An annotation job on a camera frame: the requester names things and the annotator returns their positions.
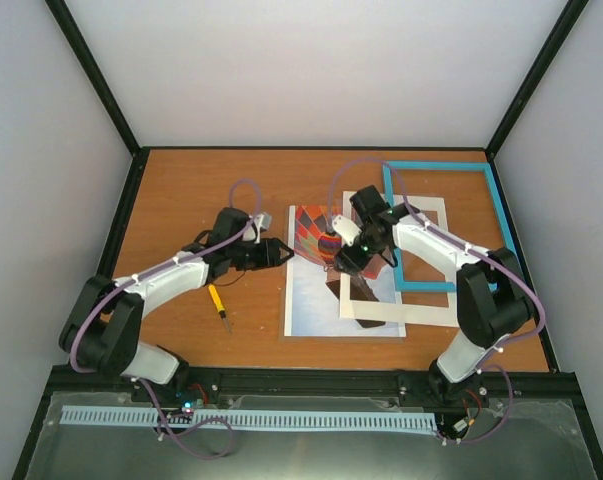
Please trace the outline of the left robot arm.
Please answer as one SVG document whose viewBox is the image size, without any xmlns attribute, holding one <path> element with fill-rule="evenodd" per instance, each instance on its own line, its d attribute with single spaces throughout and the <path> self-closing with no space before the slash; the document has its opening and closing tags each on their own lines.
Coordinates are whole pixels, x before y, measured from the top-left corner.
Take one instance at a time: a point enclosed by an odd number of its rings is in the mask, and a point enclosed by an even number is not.
<svg viewBox="0 0 603 480">
<path fill-rule="evenodd" d="M 59 336 L 78 373 L 142 378 L 167 402 L 189 390 L 188 364 L 162 347 L 141 341 L 143 320 L 189 292 L 211 286 L 229 270 L 279 267 L 294 252 L 279 238 L 267 238 L 271 217 L 226 207 L 213 227 L 200 232 L 168 260 L 118 279 L 95 275 L 84 284 Z"/>
</svg>

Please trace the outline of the yellow handled screwdriver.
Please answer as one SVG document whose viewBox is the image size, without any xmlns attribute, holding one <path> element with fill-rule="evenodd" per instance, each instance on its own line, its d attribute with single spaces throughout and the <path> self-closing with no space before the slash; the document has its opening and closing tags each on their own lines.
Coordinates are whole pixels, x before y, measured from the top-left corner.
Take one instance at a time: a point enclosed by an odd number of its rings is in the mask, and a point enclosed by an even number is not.
<svg viewBox="0 0 603 480">
<path fill-rule="evenodd" d="M 207 286 L 207 289 L 208 289 L 210 298 L 211 298 L 211 300 L 212 300 L 212 302 L 214 304 L 214 307 L 215 307 L 215 309 L 217 311 L 217 314 L 219 315 L 220 319 L 222 320 L 222 322 L 223 322 L 223 324 L 225 326 L 226 331 L 229 334 L 232 334 L 232 329 L 231 329 L 231 325 L 230 325 L 230 322 L 229 322 L 228 317 L 227 317 L 226 309 L 225 309 L 225 306 L 224 306 L 224 304 L 223 304 L 223 302 L 221 300 L 221 297 L 220 297 L 220 295 L 218 293 L 218 290 L 217 290 L 216 286 L 214 284 L 209 284 Z"/>
</svg>

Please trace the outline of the hot air balloon photo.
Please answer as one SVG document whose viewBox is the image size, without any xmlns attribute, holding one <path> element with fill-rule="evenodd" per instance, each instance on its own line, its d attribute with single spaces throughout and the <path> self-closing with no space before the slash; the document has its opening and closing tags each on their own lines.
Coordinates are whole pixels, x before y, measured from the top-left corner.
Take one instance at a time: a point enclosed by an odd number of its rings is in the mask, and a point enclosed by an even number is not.
<svg viewBox="0 0 603 480">
<path fill-rule="evenodd" d="M 350 319 L 340 315 L 343 278 L 333 270 L 340 238 L 327 233 L 328 208 L 289 208 L 288 245 L 294 256 L 286 263 L 284 334 L 290 337 L 403 338 L 403 324 Z"/>
</svg>

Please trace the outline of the white mat board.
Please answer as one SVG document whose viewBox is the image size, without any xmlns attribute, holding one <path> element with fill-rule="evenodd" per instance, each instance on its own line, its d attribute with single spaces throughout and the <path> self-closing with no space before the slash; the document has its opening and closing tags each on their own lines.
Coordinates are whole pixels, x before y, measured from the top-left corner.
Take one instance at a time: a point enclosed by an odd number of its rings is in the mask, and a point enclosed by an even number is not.
<svg viewBox="0 0 603 480">
<path fill-rule="evenodd" d="M 353 191 L 343 192 L 343 214 L 354 220 L 353 208 L 350 204 L 350 197 L 354 195 Z M 427 216 L 435 220 L 435 223 L 447 228 L 447 216 L 445 211 L 445 202 L 440 197 L 410 196 L 408 198 L 412 205 L 415 205 Z M 352 299 L 352 285 L 355 280 L 367 280 L 363 277 L 351 277 L 347 274 L 340 274 L 339 290 L 339 314 L 341 318 L 355 319 L 362 321 L 400 323 L 400 324 L 419 324 L 442 327 L 456 327 L 456 294 L 447 293 L 447 306 L 430 306 L 403 303 L 402 292 L 395 290 L 393 275 L 390 275 L 388 266 L 384 267 L 387 275 L 380 275 L 382 280 L 389 287 L 392 287 L 392 302 L 369 301 Z"/>
</svg>

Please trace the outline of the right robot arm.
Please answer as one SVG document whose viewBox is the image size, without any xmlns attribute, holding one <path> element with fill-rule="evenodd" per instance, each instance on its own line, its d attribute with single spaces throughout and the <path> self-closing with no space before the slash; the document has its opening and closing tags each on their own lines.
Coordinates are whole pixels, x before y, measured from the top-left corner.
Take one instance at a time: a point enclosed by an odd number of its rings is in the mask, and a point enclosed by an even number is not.
<svg viewBox="0 0 603 480">
<path fill-rule="evenodd" d="M 458 332 L 428 370 L 432 398 L 449 403 L 496 352 L 518 338 L 542 306 L 507 248 L 478 247 L 433 223 L 408 201 L 386 202 L 374 186 L 357 191 L 350 205 L 358 218 L 336 215 L 330 228 L 342 240 L 337 271 L 360 275 L 374 257 L 395 266 L 395 251 L 411 253 L 454 277 Z"/>
</svg>

